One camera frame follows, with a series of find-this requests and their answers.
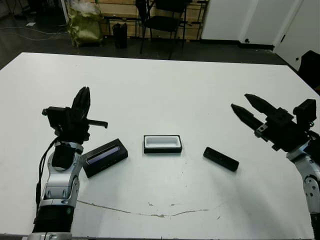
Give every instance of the plastic bag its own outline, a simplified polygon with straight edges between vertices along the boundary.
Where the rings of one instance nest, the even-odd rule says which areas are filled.
[[[103,34],[100,22],[104,20],[99,8],[90,2],[73,0],[68,6],[68,26],[72,45],[98,43],[101,45]]]
[[[99,14],[100,13],[100,11],[96,5],[94,5],[91,2],[87,2],[87,1],[72,0],[71,1],[71,8],[76,11],[79,11],[81,13],[91,13],[91,14]]]

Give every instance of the yellow bag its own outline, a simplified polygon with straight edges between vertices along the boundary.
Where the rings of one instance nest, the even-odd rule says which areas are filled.
[[[77,47],[83,44],[99,43],[101,45],[103,34],[100,22],[104,20],[101,13],[85,13],[68,6],[67,30],[72,40],[72,45]]]

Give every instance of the black remote control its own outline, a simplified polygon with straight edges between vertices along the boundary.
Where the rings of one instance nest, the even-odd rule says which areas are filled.
[[[211,161],[225,167],[226,169],[229,169],[230,171],[235,172],[238,169],[239,162],[210,148],[207,147],[204,150],[203,156],[207,159],[210,159]]]

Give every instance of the office chair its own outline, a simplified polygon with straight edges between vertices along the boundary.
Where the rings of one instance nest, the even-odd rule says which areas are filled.
[[[309,50],[301,57],[298,75],[313,89],[320,86],[320,54]]]
[[[172,17],[169,16],[153,16],[150,17],[150,10],[155,4],[155,7],[159,10],[172,12]],[[149,5],[148,0],[136,0],[135,5],[138,8],[139,16],[142,23],[142,43],[140,48],[140,54],[144,46],[146,29],[150,29],[150,37],[152,39],[152,29],[165,31],[170,33],[170,39],[172,38],[172,33],[174,32],[174,38],[172,42],[172,47],[169,55],[169,60],[171,58],[172,52],[174,50],[175,41],[177,37],[177,32],[180,26],[181,17],[184,13],[184,23],[183,23],[183,39],[182,48],[184,47],[185,41],[185,30],[186,30],[186,1],[185,0],[154,0],[151,5]],[[179,17],[174,18],[174,14],[178,13]]]

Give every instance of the white wall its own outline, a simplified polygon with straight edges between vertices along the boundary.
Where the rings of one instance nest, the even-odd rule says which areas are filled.
[[[273,45],[295,0],[259,0],[243,39]]]
[[[252,0],[210,0],[202,39],[238,40]]]
[[[299,70],[301,56],[309,50],[320,54],[320,0],[303,1],[283,42],[274,51]]]
[[[210,0],[202,39],[276,45],[302,0]]]

